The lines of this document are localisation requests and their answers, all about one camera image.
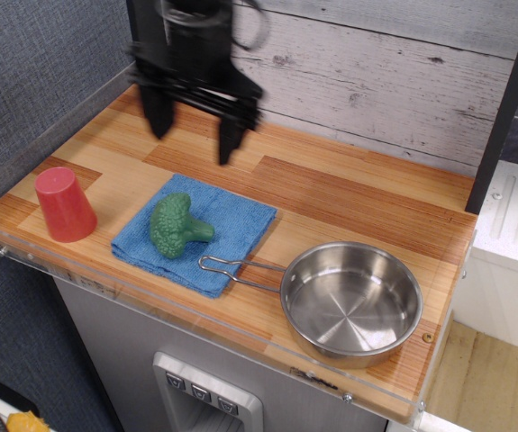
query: blue cloth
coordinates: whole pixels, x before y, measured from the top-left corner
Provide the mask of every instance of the blue cloth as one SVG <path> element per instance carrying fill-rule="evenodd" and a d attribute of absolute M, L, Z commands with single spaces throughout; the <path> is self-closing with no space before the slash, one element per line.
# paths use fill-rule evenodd
<path fill-rule="evenodd" d="M 214 237 L 209 243 L 191 241 L 182 256 L 168 259 L 150 241 L 150 215 L 162 198 L 179 192 L 190 195 L 190 213 L 213 225 Z M 225 274 L 202 270 L 198 266 L 199 258 L 212 255 L 228 260 L 244 259 L 257 246 L 276 214 L 273 207 L 176 174 L 114 238 L 113 254 L 122 261 L 216 298 L 231 279 Z M 228 268 L 234 274 L 240 268 L 240 265 L 214 266 Z"/>

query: red plastic cup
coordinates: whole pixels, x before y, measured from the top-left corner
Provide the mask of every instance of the red plastic cup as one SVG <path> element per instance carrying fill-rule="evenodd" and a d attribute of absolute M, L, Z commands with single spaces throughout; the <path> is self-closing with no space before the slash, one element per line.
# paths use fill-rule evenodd
<path fill-rule="evenodd" d="M 58 166 L 43 171 L 36 177 L 34 188 L 54 240 L 78 241 L 95 230 L 95 211 L 71 169 Z"/>

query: toy broccoli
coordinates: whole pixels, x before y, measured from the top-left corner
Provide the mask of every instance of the toy broccoli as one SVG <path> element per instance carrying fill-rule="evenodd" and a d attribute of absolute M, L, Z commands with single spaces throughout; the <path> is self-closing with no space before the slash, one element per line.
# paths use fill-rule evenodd
<path fill-rule="evenodd" d="M 167 258 L 178 258 L 189 241 L 211 241 L 214 228 L 193 218 L 188 193 L 171 193 L 160 200 L 150 216 L 150 241 Z"/>

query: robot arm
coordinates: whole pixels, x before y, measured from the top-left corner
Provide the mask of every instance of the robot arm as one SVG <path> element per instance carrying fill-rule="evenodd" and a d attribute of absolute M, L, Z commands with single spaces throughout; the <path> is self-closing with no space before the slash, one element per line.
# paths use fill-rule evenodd
<path fill-rule="evenodd" d="M 135 7 L 144 1 L 133 0 Z M 157 15 L 150 26 L 157 28 L 149 30 L 158 38 L 137 40 L 132 53 L 151 129 L 158 138 L 167 133 L 175 101 L 220 117 L 219 163 L 226 164 L 245 131 L 255 129 L 262 96 L 262 89 L 232 64 L 232 0 L 150 5 Z"/>

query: pot handle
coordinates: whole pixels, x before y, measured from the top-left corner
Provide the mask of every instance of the pot handle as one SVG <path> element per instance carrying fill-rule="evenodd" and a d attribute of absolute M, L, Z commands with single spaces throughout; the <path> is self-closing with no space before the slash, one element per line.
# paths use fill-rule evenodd
<path fill-rule="evenodd" d="M 201 256 L 201 258 L 198 260 L 198 266 L 201 267 L 203 270 L 208 270 L 209 272 L 222 273 L 223 275 L 229 276 L 234 282 L 239 282 L 241 284 L 246 284 L 246 285 L 254 286 L 254 287 L 257 287 L 257 288 L 260 288 L 260 289 L 263 289 L 263 290 L 272 291 L 273 293 L 278 293 L 278 289 L 271 288 L 270 286 L 266 286 L 266 285 L 261 285 L 260 283 L 255 283 L 255 282 L 252 282 L 252 281 L 246 281 L 244 279 L 239 279 L 237 276 L 235 276 L 234 274 L 228 272 L 227 270 L 222 270 L 222 269 L 216 268 L 216 267 L 209 267 L 208 265 L 203 264 L 203 262 L 206 261 L 206 260 L 215 261 L 217 263 L 228 264 L 228 265 L 233 265 L 233 266 L 237 266 L 237 265 L 241 265 L 241 264 L 246 264 L 247 266 L 256 266 L 256 267 L 268 268 L 269 270 L 276 270 L 278 272 L 285 272 L 286 271 L 286 269 L 284 267 L 279 267 L 277 265 L 268 265 L 268 264 L 254 263 L 252 261 L 247 261 L 246 259 L 239 259 L 239 260 L 230 261 L 228 259 L 217 258 L 216 256 L 205 255 L 205 256 Z"/>

